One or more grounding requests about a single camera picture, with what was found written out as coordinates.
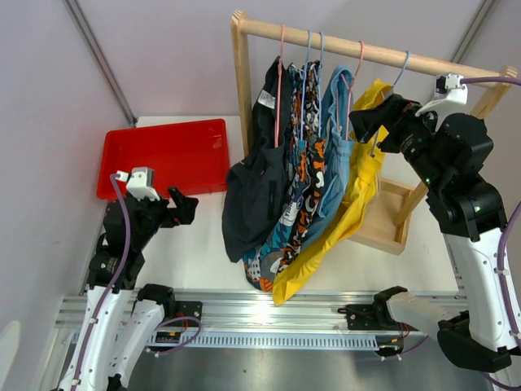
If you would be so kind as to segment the black orange camouflage shorts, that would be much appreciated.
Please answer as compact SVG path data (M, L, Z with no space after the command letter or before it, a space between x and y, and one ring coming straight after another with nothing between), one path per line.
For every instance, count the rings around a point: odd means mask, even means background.
M293 139L290 144L289 167L292 169L293 191L296 200L296 219L291 228L278 272L285 270L300 254L313 222L324 188L325 139L321 128L320 82L322 63L306 63L301 69L288 67L291 81L290 125Z

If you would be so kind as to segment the yellow shorts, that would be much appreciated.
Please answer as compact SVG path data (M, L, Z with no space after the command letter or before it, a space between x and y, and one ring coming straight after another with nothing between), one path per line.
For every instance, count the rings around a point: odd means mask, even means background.
M372 148L372 143L381 142L386 136L387 130L382 126L368 143L354 142L348 185L332 222L275 278L272 290L275 305L292 298L317 271L325 255L361 227L369 203L379 192L379 176L385 157L383 152Z

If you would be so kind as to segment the light blue shorts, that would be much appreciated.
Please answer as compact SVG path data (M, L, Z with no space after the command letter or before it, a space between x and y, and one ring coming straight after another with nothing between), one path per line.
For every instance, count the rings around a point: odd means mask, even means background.
M325 189L301 249L309 248L319 239L333 221L344 197L349 181L350 163L354 142L347 136L349 84L352 74L347 67L339 65L331 74L329 84L322 96L321 135L326 138Z

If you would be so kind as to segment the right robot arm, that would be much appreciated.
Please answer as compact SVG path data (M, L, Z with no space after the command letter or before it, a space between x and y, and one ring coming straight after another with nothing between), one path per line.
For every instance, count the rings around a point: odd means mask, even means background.
M480 175L493 149L484 121L462 112L439 118L398 94L349 118L361 143L386 129L379 150L403 155L426 185L429 210L468 303L467 310L450 312L395 286L374 296L370 320L381 329L403 323L428 335L456 367L506 369L520 353L520 310L506 272L504 204Z

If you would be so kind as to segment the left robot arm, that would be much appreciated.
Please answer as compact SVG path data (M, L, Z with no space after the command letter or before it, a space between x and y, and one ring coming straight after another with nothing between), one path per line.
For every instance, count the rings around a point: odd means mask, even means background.
M117 195L108 204L87 276L86 308L77 346L59 390L126 390L152 332L172 321L199 325L181 316L171 287L135 284L143 249L161 228L190 225L198 199L169 188L169 197Z

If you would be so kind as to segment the dark navy shorts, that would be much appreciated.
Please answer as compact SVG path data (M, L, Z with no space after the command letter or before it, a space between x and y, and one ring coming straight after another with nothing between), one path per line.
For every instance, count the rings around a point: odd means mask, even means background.
M249 154L226 175L227 192L222 214L225 252L236 263L263 244L282 213L289 186L286 138L291 115L291 83L282 68L279 146L274 147L278 58L265 74L265 84L252 109L254 143Z

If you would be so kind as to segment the teal cartoon print shorts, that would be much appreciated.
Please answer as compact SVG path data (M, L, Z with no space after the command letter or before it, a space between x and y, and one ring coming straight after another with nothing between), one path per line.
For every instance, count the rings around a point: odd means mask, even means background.
M290 122L287 128L291 131ZM265 292L273 290L275 278L282 273L278 272L278 266L282 260L282 250L286 247L291 228L296 219L296 200L300 192L291 189L291 185L294 183L292 169L289 167L292 139L293 136L290 133L286 138L286 163L289 186L284 194L282 213L264 244L258 247L254 254L249 253L243 259L247 265L247 275L250 282L255 288Z

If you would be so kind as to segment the blue hanger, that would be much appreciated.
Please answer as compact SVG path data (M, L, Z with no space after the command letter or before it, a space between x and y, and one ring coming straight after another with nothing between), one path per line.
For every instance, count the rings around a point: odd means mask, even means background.
M404 61L403 65L402 65L401 70L399 71L395 81L392 83L392 87L386 92L386 94L381 92L381 95L383 97L383 101L387 100L394 93L394 89L395 89L396 85L398 84L399 80L401 79L404 71L407 69L407 66L408 66L409 60L410 60L410 56L411 56L411 52L409 50L407 50L405 53L406 53L405 61ZM371 149L370 149L370 157L371 158L375 157L374 150L377 147L378 140L379 140L379 128L376 131L376 134L374 136L374 142L373 142L373 144L371 146Z
M300 133L299 133L299 139L304 140L304 103L305 103L305 93L306 93L306 81L307 81L307 75L308 75L308 66L309 66L309 56L311 51L311 45L312 45L312 32L308 31L308 45L307 45L307 51L306 51L306 57L304 65L300 71L300 74L302 76L302 83L301 83L301 89L300 89Z
M322 137L322 69L323 69L323 55L324 55L324 33L321 31L321 51L320 51L320 59L318 66L318 74L317 74L317 92L318 92L318 130L317 136L319 138Z

